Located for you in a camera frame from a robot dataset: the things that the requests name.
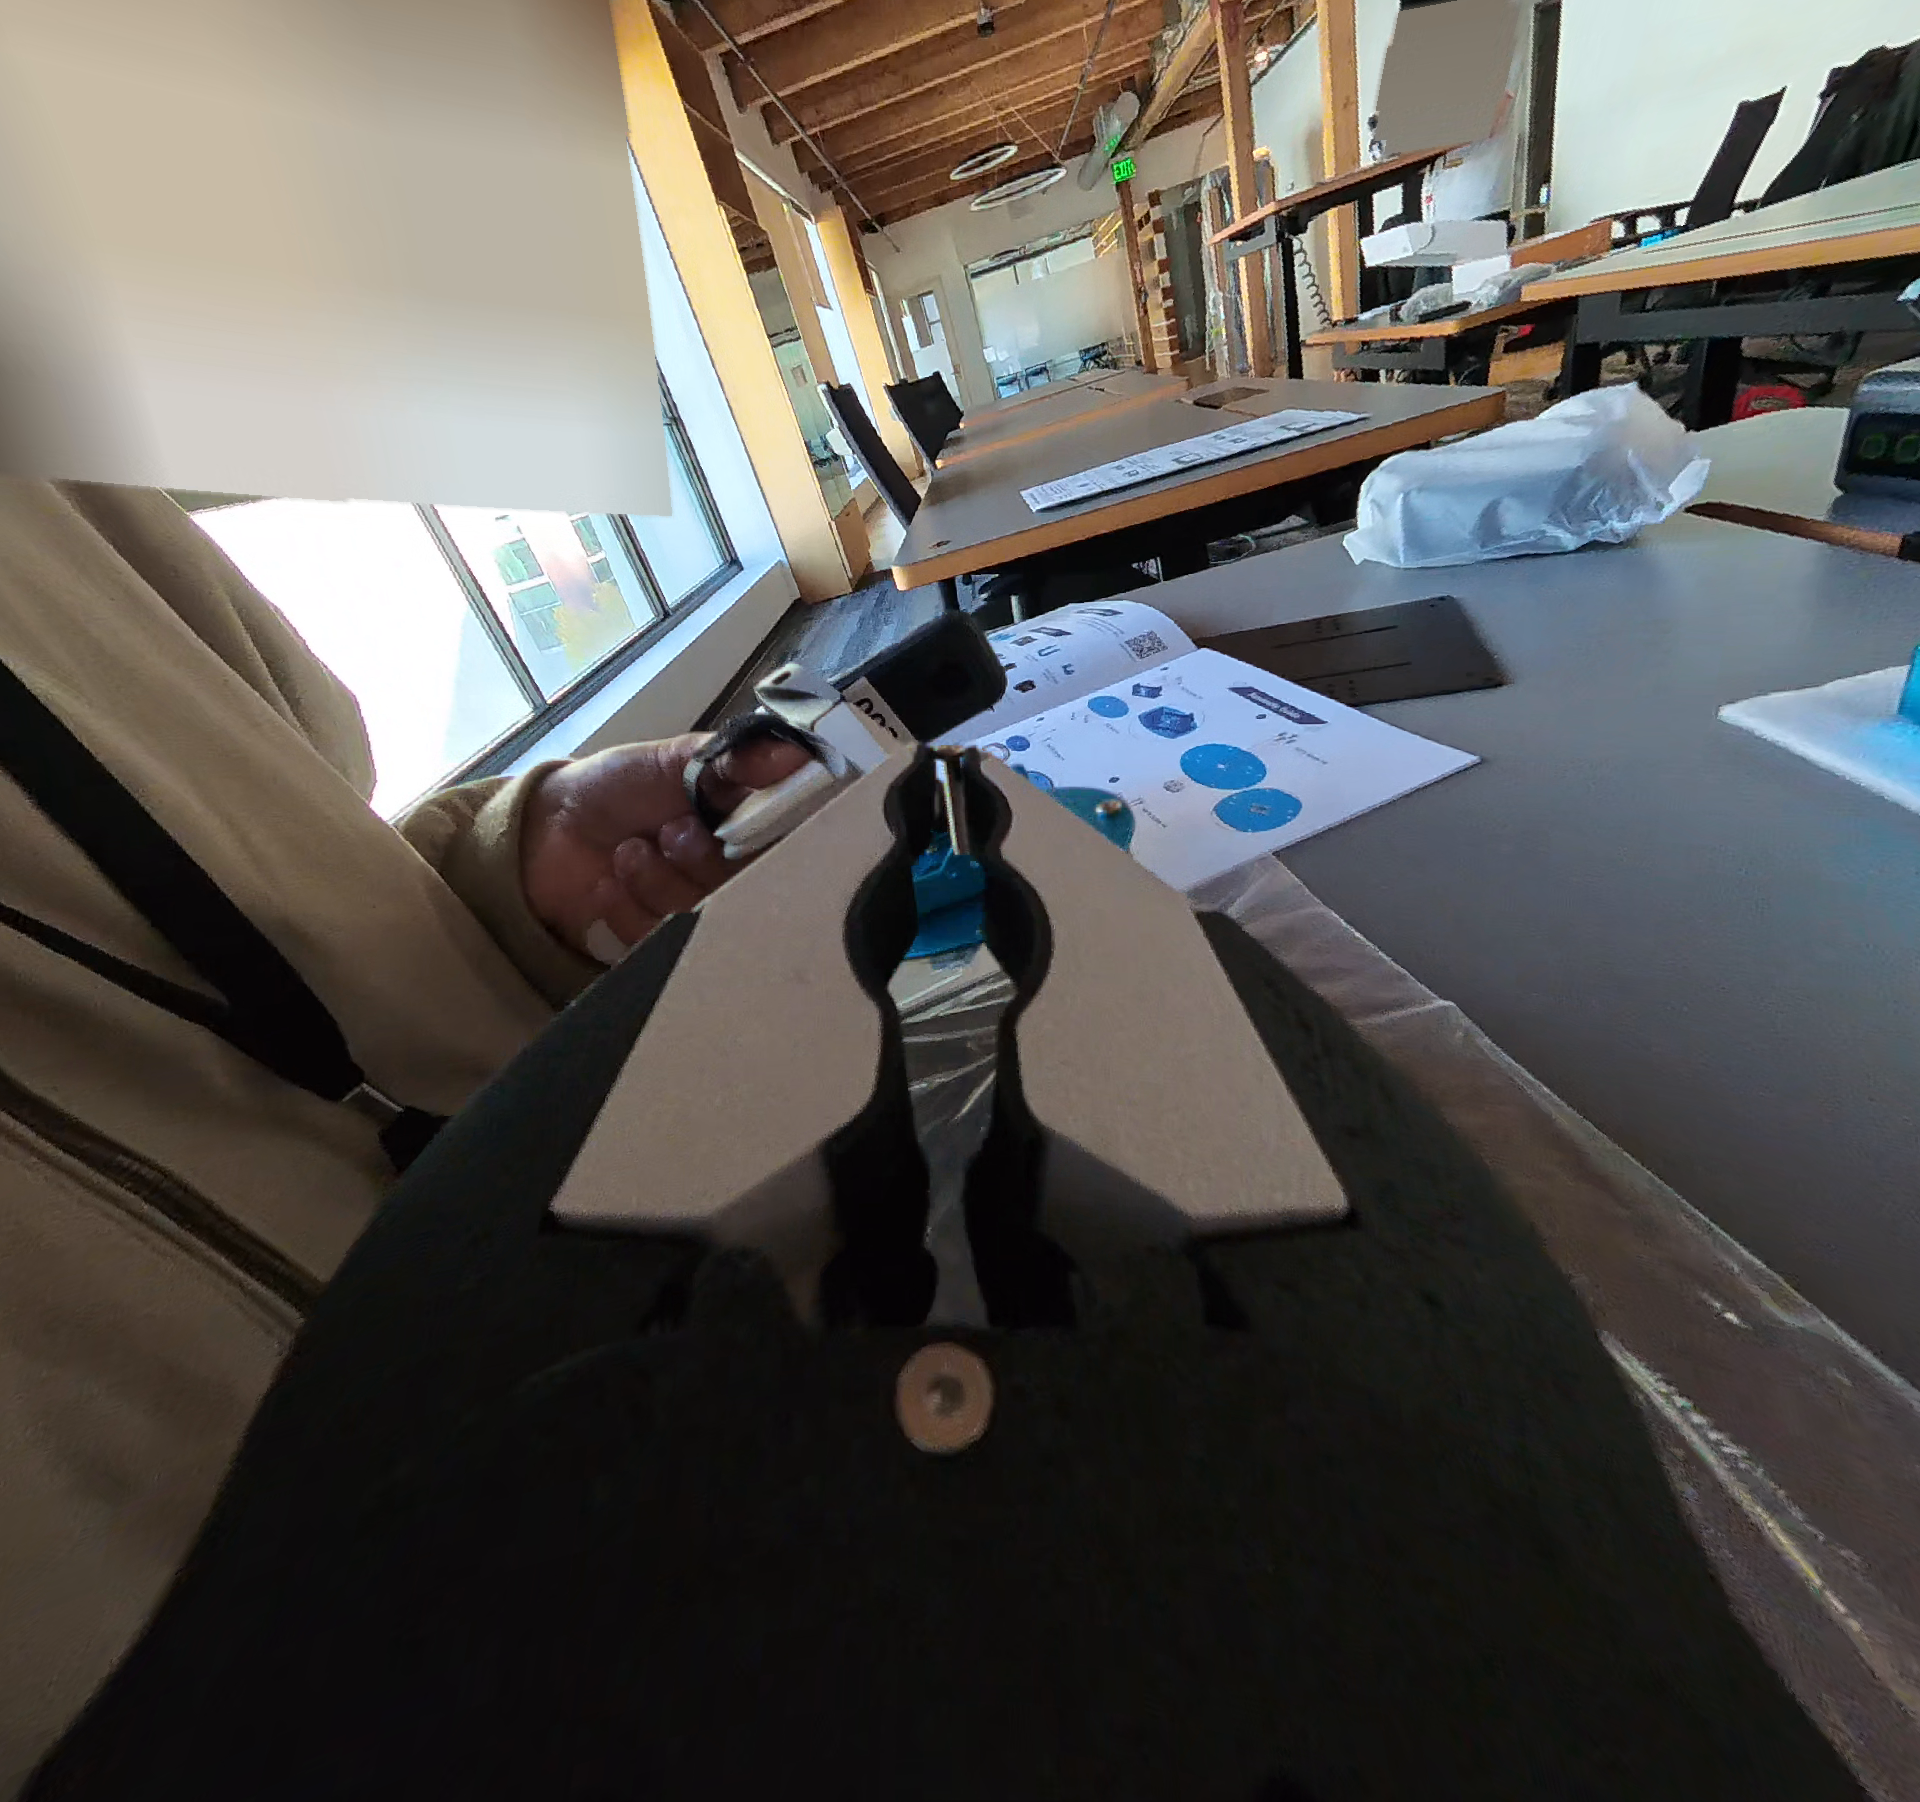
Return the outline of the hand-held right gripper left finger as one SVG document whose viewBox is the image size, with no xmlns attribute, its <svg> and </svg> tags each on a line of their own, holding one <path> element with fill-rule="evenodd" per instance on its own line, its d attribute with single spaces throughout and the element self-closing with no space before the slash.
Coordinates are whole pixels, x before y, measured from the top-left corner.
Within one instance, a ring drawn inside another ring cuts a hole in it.
<svg viewBox="0 0 1920 1802">
<path fill-rule="evenodd" d="M 933 799 L 933 753 L 898 753 L 691 917 L 557 1223 L 756 1251 L 831 1326 L 929 1318 L 929 1165 L 890 978 Z"/>
</svg>

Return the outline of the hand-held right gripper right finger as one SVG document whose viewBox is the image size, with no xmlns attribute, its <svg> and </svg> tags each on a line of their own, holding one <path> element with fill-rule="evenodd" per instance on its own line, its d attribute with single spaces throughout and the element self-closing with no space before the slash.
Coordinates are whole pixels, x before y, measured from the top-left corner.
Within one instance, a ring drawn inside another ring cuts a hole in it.
<svg viewBox="0 0 1920 1802">
<path fill-rule="evenodd" d="M 1351 1218 L 1225 960 L 1228 933 L 1010 765 L 956 757 L 1012 985 L 965 1187 L 993 1327 L 1065 1327 L 1097 1268 Z"/>
</svg>

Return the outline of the blue disc with square bracket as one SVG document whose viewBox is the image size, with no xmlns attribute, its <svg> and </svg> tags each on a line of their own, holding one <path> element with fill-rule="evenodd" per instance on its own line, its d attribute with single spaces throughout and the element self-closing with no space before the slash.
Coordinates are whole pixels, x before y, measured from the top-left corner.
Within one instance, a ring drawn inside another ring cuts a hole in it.
<svg viewBox="0 0 1920 1802">
<path fill-rule="evenodd" d="M 1057 783 L 1038 770 L 1017 767 L 1036 789 L 1130 852 L 1138 816 L 1120 794 L 1098 786 Z M 965 957 L 987 942 L 987 876 L 971 855 L 952 848 L 949 821 L 939 816 L 924 852 L 912 869 L 919 929 L 907 960 Z"/>
</svg>

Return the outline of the wood-edged office desk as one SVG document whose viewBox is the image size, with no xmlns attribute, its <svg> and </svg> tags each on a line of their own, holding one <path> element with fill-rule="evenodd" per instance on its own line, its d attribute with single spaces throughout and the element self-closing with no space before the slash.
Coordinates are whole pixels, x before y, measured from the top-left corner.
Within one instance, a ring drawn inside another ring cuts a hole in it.
<svg viewBox="0 0 1920 1802">
<path fill-rule="evenodd" d="M 1693 346 L 1676 417 L 1727 426 L 1748 340 L 1917 334 L 1918 162 L 1886 165 L 1535 282 L 1570 306 L 1557 389 L 1597 389 L 1608 349 Z"/>
<path fill-rule="evenodd" d="M 1403 192 L 1404 206 L 1415 206 L 1422 198 L 1422 178 L 1428 165 L 1465 146 L 1465 142 L 1454 142 L 1444 148 L 1415 149 L 1297 188 L 1211 236 L 1211 247 L 1223 251 L 1228 259 L 1247 259 L 1281 249 L 1282 359 L 1288 379 L 1303 379 L 1305 327 L 1294 253 L 1305 243 L 1311 226 L 1336 207 L 1356 206 L 1392 188 Z"/>
<path fill-rule="evenodd" d="M 1022 500 L 1020 489 L 1285 408 L 1344 409 L 1361 419 L 1040 513 Z M 1307 493 L 1326 477 L 1364 476 L 1395 454 L 1496 428 L 1505 414 L 1501 388 L 1331 377 L 1273 379 L 1218 408 L 1197 395 L 1124 399 L 1116 412 L 937 468 L 893 558 L 893 580 L 900 590 L 930 590 L 1010 572 L 1084 541 L 1103 556 L 1120 558 L 1126 548 L 1133 559 L 1171 556 L 1171 565 L 1191 574 L 1204 565 L 1206 544 L 1234 530 L 1218 509 Z"/>
</svg>

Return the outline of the grey desk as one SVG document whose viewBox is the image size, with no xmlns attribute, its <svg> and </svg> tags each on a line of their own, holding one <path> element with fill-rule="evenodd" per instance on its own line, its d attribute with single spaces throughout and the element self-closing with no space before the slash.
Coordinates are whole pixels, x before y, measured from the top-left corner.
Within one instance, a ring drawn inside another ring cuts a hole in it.
<svg viewBox="0 0 1920 1802">
<path fill-rule="evenodd" d="M 1141 598 L 1198 640 L 1443 594 L 1507 685 L 1380 715 L 1479 764 L 1286 869 L 1917 1390 L 1917 816 L 1719 718 L 1905 665 L 1917 565 L 1685 515 L 1434 572 L 1329 537 Z"/>
</svg>

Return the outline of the person's left hand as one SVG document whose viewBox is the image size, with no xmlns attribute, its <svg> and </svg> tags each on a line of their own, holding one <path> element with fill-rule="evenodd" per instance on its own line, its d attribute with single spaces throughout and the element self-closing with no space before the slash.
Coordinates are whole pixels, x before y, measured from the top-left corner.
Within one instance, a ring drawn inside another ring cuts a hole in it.
<svg viewBox="0 0 1920 1802">
<path fill-rule="evenodd" d="M 604 965 L 739 871 L 687 786 L 707 732 L 542 770 L 522 801 L 520 889 L 562 946 Z"/>
</svg>

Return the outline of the white instruction manual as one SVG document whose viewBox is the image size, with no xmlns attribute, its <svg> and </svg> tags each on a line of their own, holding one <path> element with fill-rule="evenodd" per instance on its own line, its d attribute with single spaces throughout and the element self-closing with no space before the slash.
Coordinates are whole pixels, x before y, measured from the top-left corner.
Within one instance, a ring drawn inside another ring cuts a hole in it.
<svg viewBox="0 0 1920 1802">
<path fill-rule="evenodd" d="M 996 757 L 1193 891 L 1479 757 L 1201 648 L 1141 599 L 989 634 L 1005 694 L 946 741 Z"/>
</svg>

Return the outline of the printed paper sheet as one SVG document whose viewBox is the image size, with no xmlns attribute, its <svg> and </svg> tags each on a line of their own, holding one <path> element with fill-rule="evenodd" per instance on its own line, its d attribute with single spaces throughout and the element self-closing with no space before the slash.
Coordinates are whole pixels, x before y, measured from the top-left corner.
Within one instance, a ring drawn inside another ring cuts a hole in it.
<svg viewBox="0 0 1920 1802">
<path fill-rule="evenodd" d="M 1359 412 L 1329 408 L 1285 408 L 1252 419 L 1212 428 L 1197 435 L 1074 470 L 1020 489 L 1024 506 L 1043 513 L 1097 495 L 1119 493 L 1187 471 L 1212 471 L 1244 454 L 1291 445 L 1362 419 Z"/>
</svg>

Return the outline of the black metal plate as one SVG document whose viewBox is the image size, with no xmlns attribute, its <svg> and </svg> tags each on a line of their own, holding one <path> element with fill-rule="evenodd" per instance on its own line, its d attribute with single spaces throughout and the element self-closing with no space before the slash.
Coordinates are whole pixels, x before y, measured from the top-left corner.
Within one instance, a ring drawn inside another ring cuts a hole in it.
<svg viewBox="0 0 1920 1802">
<path fill-rule="evenodd" d="M 1212 634 L 1198 645 L 1356 709 L 1492 690 L 1510 679 L 1452 595 Z"/>
</svg>

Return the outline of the clear plastic bag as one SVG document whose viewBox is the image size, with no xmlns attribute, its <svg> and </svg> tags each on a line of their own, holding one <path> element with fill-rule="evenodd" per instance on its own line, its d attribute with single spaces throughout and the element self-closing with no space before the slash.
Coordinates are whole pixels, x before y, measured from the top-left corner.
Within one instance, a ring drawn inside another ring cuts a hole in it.
<svg viewBox="0 0 1920 1802">
<path fill-rule="evenodd" d="M 1918 1796 L 1917 1388 L 1274 858 L 1203 886 L 1494 1165 L 1736 1612 L 1875 1797 Z"/>
</svg>

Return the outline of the large side window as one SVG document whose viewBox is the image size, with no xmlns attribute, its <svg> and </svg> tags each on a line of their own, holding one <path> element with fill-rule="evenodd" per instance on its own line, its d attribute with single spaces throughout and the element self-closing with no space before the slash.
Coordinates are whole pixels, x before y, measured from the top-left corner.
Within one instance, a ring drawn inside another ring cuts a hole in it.
<svg viewBox="0 0 1920 1802">
<path fill-rule="evenodd" d="M 649 651 L 739 553 L 669 383 L 656 515 L 190 495 L 189 513 L 348 685 L 373 806 L 470 779 Z"/>
</svg>

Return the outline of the white plastic bag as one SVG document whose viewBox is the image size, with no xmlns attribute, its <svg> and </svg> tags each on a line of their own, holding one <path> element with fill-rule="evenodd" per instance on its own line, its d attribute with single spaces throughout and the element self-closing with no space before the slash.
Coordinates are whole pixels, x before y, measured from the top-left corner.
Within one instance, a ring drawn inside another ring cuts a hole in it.
<svg viewBox="0 0 1920 1802">
<path fill-rule="evenodd" d="M 1701 438 L 1619 382 L 1382 461 L 1343 546 L 1401 569 L 1616 546 L 1685 509 L 1710 473 Z"/>
</svg>

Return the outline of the flat white box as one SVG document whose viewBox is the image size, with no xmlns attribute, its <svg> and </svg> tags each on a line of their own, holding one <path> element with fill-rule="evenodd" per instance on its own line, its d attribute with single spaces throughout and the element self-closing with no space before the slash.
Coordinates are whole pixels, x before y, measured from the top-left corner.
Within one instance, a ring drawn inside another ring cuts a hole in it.
<svg viewBox="0 0 1920 1802">
<path fill-rule="evenodd" d="M 1505 266 L 1510 251 L 1507 219 L 1428 221 L 1415 219 L 1366 234 L 1359 241 L 1366 267 L 1457 267 L 1494 262 Z"/>
</svg>

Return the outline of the white foam sheet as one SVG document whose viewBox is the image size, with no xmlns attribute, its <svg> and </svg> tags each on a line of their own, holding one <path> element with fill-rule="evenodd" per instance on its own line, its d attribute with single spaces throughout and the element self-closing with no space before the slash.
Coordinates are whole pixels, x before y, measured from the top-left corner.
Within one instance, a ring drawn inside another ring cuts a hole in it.
<svg viewBox="0 0 1920 1802">
<path fill-rule="evenodd" d="M 1908 663 L 1722 705 L 1719 720 L 1918 811 L 1918 725 L 1898 718 Z"/>
</svg>

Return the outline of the grey device with green lights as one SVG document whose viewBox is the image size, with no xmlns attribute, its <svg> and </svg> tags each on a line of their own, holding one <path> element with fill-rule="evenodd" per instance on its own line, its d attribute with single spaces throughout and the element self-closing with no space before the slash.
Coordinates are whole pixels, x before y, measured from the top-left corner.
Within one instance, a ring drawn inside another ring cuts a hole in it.
<svg viewBox="0 0 1920 1802">
<path fill-rule="evenodd" d="M 1918 530 L 1918 358 L 1860 377 L 1836 460 L 1835 523 L 1891 535 Z"/>
</svg>

